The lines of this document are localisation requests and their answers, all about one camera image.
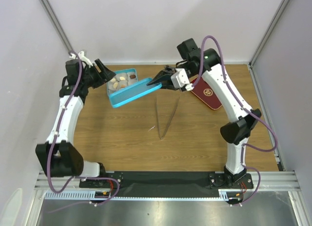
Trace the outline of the blue tin lid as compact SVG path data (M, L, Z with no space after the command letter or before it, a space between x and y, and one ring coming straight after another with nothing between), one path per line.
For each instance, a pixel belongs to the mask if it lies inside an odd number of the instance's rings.
M151 78L145 78L130 86L125 87L115 93L108 93L109 101L113 108L121 107L145 95L159 90L162 87L161 83L148 85L152 81Z

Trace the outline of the metal tongs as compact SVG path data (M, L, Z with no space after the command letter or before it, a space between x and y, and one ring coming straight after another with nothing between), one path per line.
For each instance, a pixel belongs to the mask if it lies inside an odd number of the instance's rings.
M170 113L166 113L166 114L160 114L159 113L159 109L158 109L158 102L157 102L157 97L155 99L155 112L156 112L156 127L157 127L157 133L158 133L158 137L160 140L163 140L168 132L168 129L171 125L171 122L173 120L173 117L177 111L178 108L178 104L179 104L179 100L180 98L178 97L175 100L174 106L171 110ZM161 122L164 122L164 119L167 119L165 126L163 127L161 125Z

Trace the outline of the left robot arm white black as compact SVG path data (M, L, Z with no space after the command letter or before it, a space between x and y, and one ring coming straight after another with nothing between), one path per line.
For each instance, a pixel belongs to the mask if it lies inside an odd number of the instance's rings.
M89 88L109 82L115 73L99 59L89 66L85 60L72 59L65 63L67 75L59 91L59 110L46 142L38 144L35 152L41 167L49 177L90 177L96 187L107 183L103 164L85 161L74 147L74 132Z

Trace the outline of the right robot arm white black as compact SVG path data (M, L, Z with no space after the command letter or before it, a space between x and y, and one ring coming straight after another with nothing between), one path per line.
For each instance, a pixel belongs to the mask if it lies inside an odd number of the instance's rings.
M177 46L182 61L175 67L166 66L148 85L161 84L163 89L193 91L200 80L206 82L225 109L229 122L220 128L227 142L227 162L224 181L230 188L241 184L247 174L244 145L261 117L259 109L253 109L231 81L224 66L221 51L198 47L193 38Z

